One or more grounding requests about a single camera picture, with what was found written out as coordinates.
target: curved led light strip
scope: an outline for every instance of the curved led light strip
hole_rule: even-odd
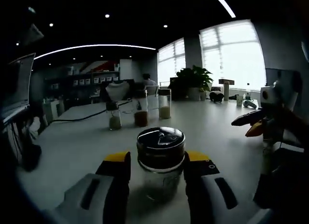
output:
[[[65,49],[58,49],[58,50],[49,52],[47,54],[42,54],[40,56],[37,56],[37,57],[34,58],[34,60],[36,60],[40,57],[43,57],[43,56],[47,56],[47,55],[50,55],[50,54],[54,54],[54,53],[58,53],[58,52],[62,52],[62,51],[70,50],[70,49],[78,49],[78,48],[85,48],[85,47],[98,47],[98,46],[120,46],[120,47],[132,47],[132,48],[155,50],[154,48],[137,46],[137,45],[128,45],[128,44],[88,44],[88,45],[80,45],[80,46],[69,47],[69,48],[65,48]]]
[[[222,4],[222,6],[225,8],[225,10],[230,14],[230,16],[232,17],[232,18],[235,18],[236,16],[235,16],[235,14],[234,14],[234,12],[232,11],[232,9],[230,8],[230,6],[226,3],[226,1],[225,0],[218,0],[221,4]]]

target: potted plant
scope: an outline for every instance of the potted plant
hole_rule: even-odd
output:
[[[183,84],[187,89],[189,99],[200,101],[206,99],[206,91],[210,91],[210,83],[213,79],[210,78],[211,74],[207,69],[198,66],[191,68],[183,68],[177,73],[178,81]]]

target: ceiling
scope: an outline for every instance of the ceiling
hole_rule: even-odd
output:
[[[256,9],[261,3],[267,7],[267,0],[225,1],[236,19],[266,17],[277,7],[271,4],[267,10]],[[39,56],[87,44],[128,44],[159,49],[201,29],[234,20],[218,0],[23,0],[16,6],[23,19],[28,7],[35,10],[35,14],[28,14],[27,18],[44,38],[28,47],[16,46],[18,32],[9,29],[12,38],[6,38],[9,45],[6,49],[12,49],[15,55],[36,52]],[[15,20],[10,19],[8,23],[10,27],[19,28]],[[34,68],[44,69],[49,63],[55,66],[129,56],[141,59],[154,53],[154,50],[129,47],[88,47],[44,56],[35,60]]]

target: office desk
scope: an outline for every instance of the office desk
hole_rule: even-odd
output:
[[[72,107],[60,119],[76,119],[105,109],[102,103]],[[18,173],[29,197],[40,209],[52,209],[62,202],[64,192],[87,173],[95,173],[104,157],[122,151],[131,151],[131,181],[127,223],[190,223],[185,183],[180,182],[174,200],[150,212],[140,210],[138,189],[142,174],[136,161],[136,137],[149,127],[171,126],[180,129],[186,137],[186,149],[207,154],[229,183],[239,205],[233,212],[216,215],[217,223],[246,223],[258,208],[252,198],[260,176],[262,138],[247,138],[249,126],[234,127],[231,122],[249,108],[236,107],[235,101],[214,104],[206,101],[173,102],[172,118],[158,120],[158,110],[149,112],[148,127],[134,127],[132,104],[120,107],[122,129],[108,130],[106,114],[81,122],[52,123],[36,140],[42,148],[39,166],[31,173]]]

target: window blinds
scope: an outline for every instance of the window blinds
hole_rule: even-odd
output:
[[[219,86],[221,78],[235,80],[231,88],[259,91],[265,86],[262,50],[250,20],[218,25],[200,34],[203,64],[213,73],[214,86]]]
[[[158,52],[158,82],[161,86],[169,85],[169,79],[185,68],[183,38],[161,48]]]

